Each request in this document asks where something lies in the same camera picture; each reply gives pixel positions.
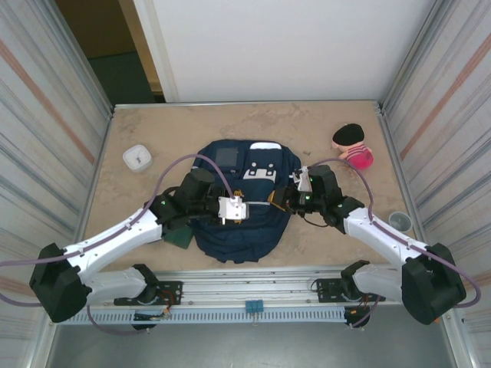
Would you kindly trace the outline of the white door frame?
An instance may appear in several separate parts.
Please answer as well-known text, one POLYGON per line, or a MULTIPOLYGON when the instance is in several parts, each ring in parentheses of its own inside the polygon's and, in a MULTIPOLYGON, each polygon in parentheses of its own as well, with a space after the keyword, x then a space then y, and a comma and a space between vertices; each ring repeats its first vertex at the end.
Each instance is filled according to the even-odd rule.
POLYGON ((165 100, 169 104, 180 103, 181 99, 166 49, 163 32, 160 27, 157 7, 153 0, 133 0, 133 3, 149 47, 150 56, 152 57, 165 100))

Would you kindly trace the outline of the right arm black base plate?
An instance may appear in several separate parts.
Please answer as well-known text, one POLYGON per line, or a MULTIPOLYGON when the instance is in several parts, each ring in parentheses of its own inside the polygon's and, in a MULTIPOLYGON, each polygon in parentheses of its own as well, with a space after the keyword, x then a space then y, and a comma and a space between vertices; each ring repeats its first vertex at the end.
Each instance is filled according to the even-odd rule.
POLYGON ((319 303, 375 302, 376 294, 348 294, 340 278, 318 278, 311 284, 311 290, 318 295, 319 303))

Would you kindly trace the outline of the navy blue school backpack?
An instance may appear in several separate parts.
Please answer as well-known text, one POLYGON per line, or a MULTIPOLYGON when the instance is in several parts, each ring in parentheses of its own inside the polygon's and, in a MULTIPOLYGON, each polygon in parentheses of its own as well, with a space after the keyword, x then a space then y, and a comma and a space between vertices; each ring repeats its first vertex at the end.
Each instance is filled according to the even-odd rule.
POLYGON ((222 263, 259 261, 278 245, 290 219, 288 212, 270 205, 268 197, 292 183, 292 173, 301 168, 300 159, 280 143, 254 140, 217 140, 198 154, 220 168, 233 194, 242 190, 249 218, 224 225, 192 220, 197 246, 222 263))

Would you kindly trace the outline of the aluminium rail frame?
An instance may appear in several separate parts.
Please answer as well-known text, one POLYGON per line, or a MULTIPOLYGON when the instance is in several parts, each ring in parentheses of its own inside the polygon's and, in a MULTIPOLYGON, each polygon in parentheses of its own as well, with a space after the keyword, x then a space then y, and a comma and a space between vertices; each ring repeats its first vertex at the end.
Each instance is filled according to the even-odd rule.
POLYGON ((181 303, 215 301, 225 304, 233 299, 257 296, 261 299, 307 298, 311 284, 318 278, 340 278, 339 270, 294 269, 261 270, 246 269, 218 271, 184 271, 154 273, 158 281, 182 281, 181 303))

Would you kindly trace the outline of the small white square box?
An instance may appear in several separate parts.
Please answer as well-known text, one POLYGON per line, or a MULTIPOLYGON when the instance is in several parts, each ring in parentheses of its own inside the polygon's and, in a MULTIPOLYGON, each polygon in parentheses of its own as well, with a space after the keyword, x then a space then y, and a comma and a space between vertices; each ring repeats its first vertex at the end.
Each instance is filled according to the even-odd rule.
POLYGON ((127 149, 123 155, 123 161, 132 172, 141 173, 153 163, 150 151, 141 144, 127 149))

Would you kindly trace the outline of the plush doll pink striped shirt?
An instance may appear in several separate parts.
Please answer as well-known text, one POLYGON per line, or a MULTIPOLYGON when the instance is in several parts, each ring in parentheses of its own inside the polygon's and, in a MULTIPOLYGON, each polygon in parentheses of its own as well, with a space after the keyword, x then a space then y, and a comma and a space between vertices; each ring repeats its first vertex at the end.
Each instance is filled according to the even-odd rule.
POLYGON ((364 139, 363 128, 357 123, 348 123, 334 133, 331 145, 340 153, 339 159, 346 160, 358 170, 365 170, 373 164, 374 157, 364 139))

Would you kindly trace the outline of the small grey cup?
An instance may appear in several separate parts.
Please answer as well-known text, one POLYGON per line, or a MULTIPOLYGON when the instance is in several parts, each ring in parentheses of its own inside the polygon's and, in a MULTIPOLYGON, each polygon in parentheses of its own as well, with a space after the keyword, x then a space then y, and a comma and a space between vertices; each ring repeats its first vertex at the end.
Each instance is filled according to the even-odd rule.
POLYGON ((405 212, 392 212, 388 218, 388 224, 399 232, 409 232, 413 228, 410 216, 405 212))

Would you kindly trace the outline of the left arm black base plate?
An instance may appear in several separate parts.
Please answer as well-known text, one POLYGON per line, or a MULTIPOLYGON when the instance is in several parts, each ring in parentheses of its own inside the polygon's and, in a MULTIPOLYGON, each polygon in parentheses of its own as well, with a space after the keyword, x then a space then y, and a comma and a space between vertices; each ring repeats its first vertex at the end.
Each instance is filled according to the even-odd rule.
POLYGON ((180 305, 181 297, 183 296, 182 281, 159 281, 157 283, 157 291, 152 299, 147 302, 137 298, 117 298, 114 299, 116 306, 173 306, 180 305))

